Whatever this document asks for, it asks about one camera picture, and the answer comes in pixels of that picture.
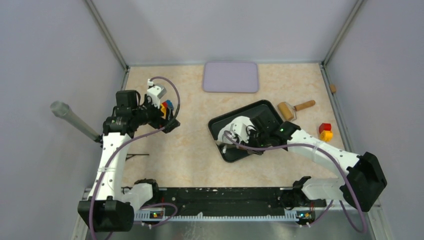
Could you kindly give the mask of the metal scraper wooden handle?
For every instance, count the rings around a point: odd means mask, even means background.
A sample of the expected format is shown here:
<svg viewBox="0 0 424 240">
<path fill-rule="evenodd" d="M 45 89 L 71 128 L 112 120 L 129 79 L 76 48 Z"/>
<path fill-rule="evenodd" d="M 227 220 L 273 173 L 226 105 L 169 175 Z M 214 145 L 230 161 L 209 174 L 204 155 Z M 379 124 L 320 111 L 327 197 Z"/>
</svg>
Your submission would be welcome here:
<svg viewBox="0 0 424 240">
<path fill-rule="evenodd" d="M 237 145 L 219 140 L 215 141 L 216 145 L 220 149 L 222 154 L 248 154 L 248 155 L 262 155 L 264 151 L 259 150 L 250 150 L 243 147 L 238 147 Z"/>
</svg>

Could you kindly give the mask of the wooden dough roller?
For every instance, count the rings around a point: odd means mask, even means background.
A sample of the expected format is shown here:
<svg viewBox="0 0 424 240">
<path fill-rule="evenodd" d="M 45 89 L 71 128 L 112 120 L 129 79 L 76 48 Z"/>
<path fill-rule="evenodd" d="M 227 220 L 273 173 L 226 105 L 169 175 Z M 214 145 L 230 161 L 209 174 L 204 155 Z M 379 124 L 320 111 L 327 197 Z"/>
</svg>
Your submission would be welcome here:
<svg viewBox="0 0 424 240">
<path fill-rule="evenodd" d="M 288 102 L 284 101 L 280 102 L 277 108 L 285 121 L 292 121 L 297 119 L 297 112 L 313 107 L 315 104 L 315 100 L 309 100 L 297 105 L 290 105 Z"/>
</svg>

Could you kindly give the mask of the black baking tray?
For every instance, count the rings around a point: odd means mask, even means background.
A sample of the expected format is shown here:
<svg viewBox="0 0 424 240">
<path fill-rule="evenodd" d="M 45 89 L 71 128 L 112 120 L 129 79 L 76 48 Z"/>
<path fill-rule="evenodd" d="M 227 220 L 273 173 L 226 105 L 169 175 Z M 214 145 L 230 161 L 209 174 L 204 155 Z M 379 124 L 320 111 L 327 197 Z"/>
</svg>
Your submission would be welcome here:
<svg viewBox="0 0 424 240">
<path fill-rule="evenodd" d="M 282 118 L 268 100 L 259 100 L 211 119 L 209 131 L 222 159 L 234 163 L 263 148 L 285 145 L 281 137 Z"/>
</svg>

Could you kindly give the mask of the lilac rectangular tray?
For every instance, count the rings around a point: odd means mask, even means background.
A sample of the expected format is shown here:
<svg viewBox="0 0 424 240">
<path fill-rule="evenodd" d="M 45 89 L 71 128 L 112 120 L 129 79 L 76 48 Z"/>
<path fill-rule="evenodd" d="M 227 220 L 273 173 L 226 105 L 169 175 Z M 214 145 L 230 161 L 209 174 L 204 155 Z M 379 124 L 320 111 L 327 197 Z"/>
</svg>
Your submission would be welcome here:
<svg viewBox="0 0 424 240">
<path fill-rule="evenodd" d="M 251 61 L 208 61 L 204 65 L 202 89 L 208 93 L 259 91 L 258 65 Z"/>
</svg>

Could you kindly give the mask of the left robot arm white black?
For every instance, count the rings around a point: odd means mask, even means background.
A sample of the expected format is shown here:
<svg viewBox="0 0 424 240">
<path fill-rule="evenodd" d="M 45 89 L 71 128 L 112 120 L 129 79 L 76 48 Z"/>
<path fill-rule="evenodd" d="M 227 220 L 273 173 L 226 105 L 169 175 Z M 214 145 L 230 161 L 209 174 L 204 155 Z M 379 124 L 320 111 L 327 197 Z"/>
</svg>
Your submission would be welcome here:
<svg viewBox="0 0 424 240">
<path fill-rule="evenodd" d="M 136 90 L 116 93 L 112 115 L 103 122 L 102 154 L 93 188 L 77 207 L 92 233 L 128 232 L 144 204 L 154 207 L 160 202 L 154 180 L 139 180 L 124 193 L 122 179 L 130 144 L 140 126 L 154 128 L 143 135 L 148 137 L 180 125 L 172 102 L 163 99 L 165 94 L 158 86 L 150 87 L 144 95 Z"/>
</svg>

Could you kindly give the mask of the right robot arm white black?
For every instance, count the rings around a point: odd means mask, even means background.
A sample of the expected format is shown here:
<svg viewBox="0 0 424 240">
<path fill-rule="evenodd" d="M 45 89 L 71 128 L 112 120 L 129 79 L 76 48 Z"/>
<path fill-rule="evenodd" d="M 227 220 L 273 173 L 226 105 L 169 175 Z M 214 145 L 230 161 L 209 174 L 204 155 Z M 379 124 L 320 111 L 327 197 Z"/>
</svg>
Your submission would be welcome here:
<svg viewBox="0 0 424 240">
<path fill-rule="evenodd" d="M 336 175 L 331 178 L 303 177 L 301 187 L 293 192 L 297 205 L 307 206 L 312 200 L 326 199 L 345 201 L 363 212 L 370 211 L 388 184 L 374 154 L 339 149 L 292 122 L 277 124 L 266 117 L 260 113 L 249 119 L 241 132 L 248 146 L 257 149 L 283 146 L 286 151 L 307 157 Z"/>
</svg>

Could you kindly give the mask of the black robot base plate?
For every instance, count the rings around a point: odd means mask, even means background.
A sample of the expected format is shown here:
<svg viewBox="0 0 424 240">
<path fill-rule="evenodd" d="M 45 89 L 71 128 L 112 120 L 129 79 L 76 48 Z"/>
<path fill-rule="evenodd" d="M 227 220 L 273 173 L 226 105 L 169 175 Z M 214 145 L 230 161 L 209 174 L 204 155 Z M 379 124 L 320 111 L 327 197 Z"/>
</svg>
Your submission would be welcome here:
<svg viewBox="0 0 424 240">
<path fill-rule="evenodd" d="M 290 187 L 168 187 L 154 190 L 146 206 L 159 204 L 166 216 L 262 217 L 288 211 L 325 208 L 323 199 L 309 200 Z"/>
</svg>

